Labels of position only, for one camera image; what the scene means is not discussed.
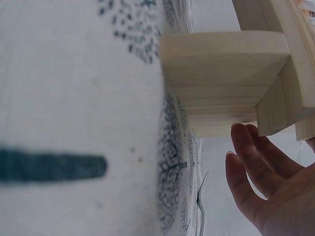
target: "white fabric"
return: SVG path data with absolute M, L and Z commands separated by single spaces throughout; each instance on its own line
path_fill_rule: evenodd
M 1 179 L 1 235 L 198 235 L 200 143 L 184 128 L 168 86 L 164 94 L 158 48 L 160 34 L 192 30 L 189 5 L 0 2 L 1 148 L 89 153 L 107 162 L 102 178 Z

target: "white wall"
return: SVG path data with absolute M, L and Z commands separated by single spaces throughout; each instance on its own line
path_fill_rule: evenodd
M 232 0 L 193 0 L 194 32 L 240 30 Z M 304 166 L 315 161 L 312 150 L 295 140 L 295 134 L 278 134 L 271 140 Z M 208 236 L 259 236 L 257 229 L 238 211 L 225 179 L 225 153 L 234 151 L 230 137 L 202 140 L 202 167 L 210 178 L 204 189 Z

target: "tree print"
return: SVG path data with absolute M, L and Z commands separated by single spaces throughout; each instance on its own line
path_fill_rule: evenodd
M 178 208 L 183 161 L 182 136 L 173 98 L 165 95 L 164 108 L 160 116 L 158 147 L 158 193 L 157 208 L 161 230 L 171 229 Z

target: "hand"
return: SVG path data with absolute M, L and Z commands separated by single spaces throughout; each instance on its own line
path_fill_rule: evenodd
M 264 236 L 314 236 L 315 163 L 297 164 L 253 125 L 236 124 L 231 136 L 237 155 L 226 155 L 226 178 L 238 209 Z M 315 139 L 307 142 L 315 150 Z

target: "light wood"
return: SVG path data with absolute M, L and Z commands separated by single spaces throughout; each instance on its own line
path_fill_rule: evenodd
M 296 140 L 304 141 L 315 137 L 315 115 L 308 116 L 295 124 Z
M 166 78 L 197 136 L 218 134 L 201 131 L 201 122 L 256 121 L 255 105 L 290 56 L 284 35 L 268 31 L 163 36 L 160 46 Z
M 233 0 L 233 3 L 241 29 L 267 28 L 283 32 L 291 52 L 280 77 L 269 87 L 256 108 L 259 134 L 272 135 L 315 113 L 314 40 L 295 0 L 254 0 L 251 4 L 260 8 L 259 23 L 256 12 L 245 9 L 249 0 Z

